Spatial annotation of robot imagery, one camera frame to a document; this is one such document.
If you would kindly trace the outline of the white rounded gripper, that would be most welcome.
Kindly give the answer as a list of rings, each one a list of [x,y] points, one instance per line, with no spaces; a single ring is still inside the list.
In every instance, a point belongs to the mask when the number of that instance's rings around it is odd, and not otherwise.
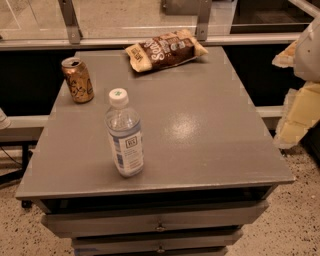
[[[290,149],[320,121],[320,84],[315,83],[320,81],[320,16],[308,25],[298,41],[277,54],[272,64],[294,67],[294,74],[308,81],[299,90],[288,91],[276,128],[275,146]]]

